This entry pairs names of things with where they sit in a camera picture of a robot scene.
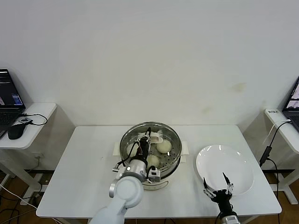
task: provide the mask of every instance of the computer mouse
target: computer mouse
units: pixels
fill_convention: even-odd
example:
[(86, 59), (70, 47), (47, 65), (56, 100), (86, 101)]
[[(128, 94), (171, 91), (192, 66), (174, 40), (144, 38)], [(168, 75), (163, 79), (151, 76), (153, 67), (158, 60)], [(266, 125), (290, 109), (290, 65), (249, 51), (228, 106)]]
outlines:
[(18, 139), (23, 135), (24, 129), (26, 127), (26, 124), (17, 124), (17, 125), (12, 125), (7, 133), (8, 133), (8, 138), (9, 139)]

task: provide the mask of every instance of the wooden floor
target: wooden floor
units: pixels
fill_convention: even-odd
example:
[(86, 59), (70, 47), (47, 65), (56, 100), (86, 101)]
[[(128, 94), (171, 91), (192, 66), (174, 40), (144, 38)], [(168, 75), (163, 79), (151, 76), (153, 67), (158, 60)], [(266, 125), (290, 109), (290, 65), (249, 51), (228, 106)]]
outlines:
[[(266, 176), (269, 183), (275, 183), (276, 179), (274, 175), (267, 175)], [(41, 183), (45, 184), (46, 181), (49, 181), (51, 178), (51, 175), (44, 175)], [(21, 196), (25, 190), (27, 189), (27, 185), (21, 181), (19, 178), (10, 179), (6, 183), (6, 187), (12, 191), (13, 193)], [(297, 199), (299, 199), (299, 181), (294, 182), (291, 185), (291, 189), (294, 192)], [(16, 199), (15, 196), (9, 194), (5, 190), (1, 190), (0, 192), (1, 196), (4, 196), (9, 199)], [(289, 204), (286, 196), (283, 192), (280, 192), (279, 195), (279, 202), (283, 208), (282, 213), (280, 214), (280, 223), (281, 224), (299, 224), (299, 205), (291, 205)], [(41, 196), (38, 197), (35, 201), (35, 203), (38, 205), (38, 203), (41, 200)], [(13, 215), (11, 214), (12, 211), (5, 210), (5, 209), (13, 209), (16, 208), (20, 211), (20, 214), (30, 211), (33, 208), (30, 206), (21, 206), (19, 201), (9, 201), (1, 197), (1, 204), (0, 204), (0, 224), (17, 224), (17, 219), (11, 220), (5, 222), (10, 217), (17, 216), (17, 212), (14, 211)], [(215, 218), (193, 218), (193, 219), (173, 219), (173, 221), (176, 224), (214, 224)], [(166, 220), (166, 224), (174, 224), (174, 222), (170, 219)], [(80, 220), (83, 224), (87, 223), (87, 220)], [(126, 220), (126, 224), (164, 224), (164, 219), (131, 219)], [(257, 219), (250, 222), (251, 224), (276, 224), (278, 223), (278, 216), (261, 216)], [(56, 224), (54, 220), (49, 218), (39, 218), (36, 216), (35, 210), (32, 210), (22, 216), (19, 217), (19, 223), (18, 224)]]

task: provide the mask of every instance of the white plate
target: white plate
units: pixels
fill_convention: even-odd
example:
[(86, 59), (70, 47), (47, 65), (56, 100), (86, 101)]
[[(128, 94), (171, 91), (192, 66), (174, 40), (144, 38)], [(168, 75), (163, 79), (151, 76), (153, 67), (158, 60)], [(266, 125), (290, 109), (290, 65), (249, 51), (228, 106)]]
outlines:
[(226, 189), (222, 173), (234, 184), (233, 195), (246, 193), (253, 185), (253, 170), (244, 156), (229, 146), (212, 145), (197, 155), (196, 168), (202, 179), (214, 190)]

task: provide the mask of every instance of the white table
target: white table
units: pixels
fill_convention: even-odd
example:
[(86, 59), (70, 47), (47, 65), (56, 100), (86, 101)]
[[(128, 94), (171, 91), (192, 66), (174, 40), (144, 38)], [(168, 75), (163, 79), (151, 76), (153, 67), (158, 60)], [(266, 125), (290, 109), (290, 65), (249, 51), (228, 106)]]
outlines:
[[(187, 141), (189, 156), (164, 189), (145, 191), (141, 203), (129, 209), (126, 218), (215, 217), (217, 204), (203, 192), (195, 172), (195, 158), (205, 146), (224, 144), (241, 152), (252, 165), (254, 184), (231, 203), (239, 216), (277, 214), (281, 207), (247, 142), (237, 126), (172, 126)], [(129, 126), (76, 127), (54, 172), (36, 214), (40, 217), (92, 218), (111, 199), (108, 190), (115, 178), (112, 168), (120, 158), (112, 156), (114, 143)]]
[[(55, 103), (31, 103), (25, 105), (25, 113), (39, 113), (45, 116), (47, 119), (50, 118), (50, 116), (56, 109)], [(33, 122), (36, 124), (41, 124), (45, 122), (45, 119), (40, 116), (30, 116), (28, 118), (31, 118)], [(24, 169), (17, 162), (14, 161), (12, 156), (10, 156), (5, 150), (24, 150), (28, 148), (42, 128), (43, 126), (28, 125), (26, 126), (23, 135), (19, 139), (10, 140), (8, 138), (7, 133), (0, 139), (0, 167), (7, 174), (7, 176), (1, 184), (4, 185), (10, 176), (18, 176), (20, 179), (22, 179), (25, 183), (29, 185), (29, 188), (25, 193), (24, 198), (30, 197), (32, 196), (34, 191), (40, 190), (41, 185), (38, 181), (41, 179), (42, 174), (36, 174), (35, 177), (32, 178), (27, 172), (24, 171)], [(45, 189), (46, 186), (43, 186), (41, 191), (44, 192)]]
[[(265, 114), (273, 124), (278, 121), (287, 119), (280, 109), (266, 109)], [(294, 151), (294, 153), (299, 154), (299, 132), (294, 128), (294, 126), (292, 124), (285, 124), (279, 128), (278, 132), (281, 134), (290, 148)], [(286, 178), (284, 178), (281, 174), (278, 174), (278, 179), (278, 190), (285, 193), (291, 204), (298, 204), (298, 201), (289, 186), (294, 181), (299, 179), (299, 168), (291, 172)], [(274, 191), (277, 190), (276, 184), (271, 184), (271, 187)]]

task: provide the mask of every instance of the laptop keyboard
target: laptop keyboard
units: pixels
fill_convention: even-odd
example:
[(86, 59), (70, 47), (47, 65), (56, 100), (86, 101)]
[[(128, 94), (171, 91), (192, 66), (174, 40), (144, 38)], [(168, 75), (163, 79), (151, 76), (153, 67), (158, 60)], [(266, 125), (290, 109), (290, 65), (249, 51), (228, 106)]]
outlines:
[(299, 115), (289, 115), (291, 121), (299, 126)]
[(19, 112), (0, 112), (0, 125), (9, 125), (16, 117)]

